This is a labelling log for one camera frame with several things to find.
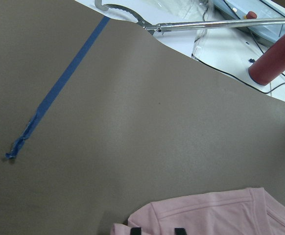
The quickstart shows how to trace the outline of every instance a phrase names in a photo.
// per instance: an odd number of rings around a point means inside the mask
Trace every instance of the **white surface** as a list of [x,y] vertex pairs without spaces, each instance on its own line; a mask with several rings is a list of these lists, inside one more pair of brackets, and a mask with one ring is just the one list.
[[[135,18],[133,18],[131,14],[122,10],[109,9],[108,11],[101,11],[97,9],[94,4],[95,0],[76,1],[110,18],[136,22]],[[285,9],[276,3],[273,3],[272,1],[267,2],[285,12]],[[168,11],[161,11],[158,7],[147,4],[143,0],[102,0],[102,4],[108,3],[119,4],[133,9],[151,24],[187,21],[169,14]],[[223,18],[220,14],[215,12],[212,17],[210,16],[209,20],[222,19]],[[248,60],[251,58],[257,60],[262,53],[253,42],[251,36],[239,31],[238,29],[224,28],[208,30],[207,35],[198,40],[194,51],[193,42],[196,37],[196,31],[167,32],[164,34],[156,32],[154,37],[166,46],[188,57],[191,57],[191,53],[193,52],[194,56],[203,62],[222,71],[233,74],[261,91],[268,92],[277,85],[285,82],[285,78],[283,76],[279,76],[267,86],[261,86],[250,78],[248,68],[251,66],[251,63]],[[279,87],[268,95],[285,101],[285,85]]]

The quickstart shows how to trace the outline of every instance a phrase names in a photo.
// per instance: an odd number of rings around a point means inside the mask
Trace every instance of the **pink shirt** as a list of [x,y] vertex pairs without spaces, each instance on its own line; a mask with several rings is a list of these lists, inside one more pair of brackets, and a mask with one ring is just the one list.
[[285,207],[263,188],[172,198],[152,202],[133,213],[128,226],[114,224],[111,235],[174,235],[185,228],[188,235],[285,235]]

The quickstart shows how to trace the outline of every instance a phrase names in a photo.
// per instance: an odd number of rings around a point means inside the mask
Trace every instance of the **red knob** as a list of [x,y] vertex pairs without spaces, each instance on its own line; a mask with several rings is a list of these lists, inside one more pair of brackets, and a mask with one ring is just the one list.
[[258,16],[255,12],[250,11],[247,13],[247,15],[245,16],[246,19],[256,19]]

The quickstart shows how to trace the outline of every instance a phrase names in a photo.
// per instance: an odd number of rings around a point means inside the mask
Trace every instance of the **blue tape strip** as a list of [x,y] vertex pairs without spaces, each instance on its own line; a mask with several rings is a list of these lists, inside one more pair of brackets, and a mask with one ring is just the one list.
[[53,101],[56,99],[56,97],[61,92],[62,88],[65,86],[67,81],[70,79],[80,62],[83,60],[85,55],[87,54],[88,50],[91,48],[91,46],[94,44],[95,40],[99,36],[99,34],[102,32],[104,27],[107,25],[109,21],[109,17],[104,16],[103,19],[100,21],[100,23],[97,25],[95,30],[92,32],[90,37],[87,39],[83,47],[79,50],[79,52],[76,54],[74,59],[71,61],[69,66],[66,68],[66,70],[63,72],[59,80],[54,84],[54,86],[51,88],[49,93],[46,95],[44,100],[41,102],[41,104],[38,106],[36,114],[31,118],[29,121],[27,127],[25,128],[24,132],[21,134],[21,136],[13,143],[13,147],[10,153],[5,154],[5,156],[8,159],[15,158],[22,148],[22,146],[25,143],[25,140],[28,139],[31,135],[31,133],[35,130],[36,126],[40,122],[40,120],[43,118]]

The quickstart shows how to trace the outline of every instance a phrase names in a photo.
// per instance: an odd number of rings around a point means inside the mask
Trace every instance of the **pink fabric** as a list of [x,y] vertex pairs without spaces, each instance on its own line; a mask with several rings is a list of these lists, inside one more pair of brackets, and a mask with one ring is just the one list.
[[172,198],[152,202],[128,219],[114,224],[111,235],[130,235],[141,227],[143,235],[285,235],[285,207],[263,188]]

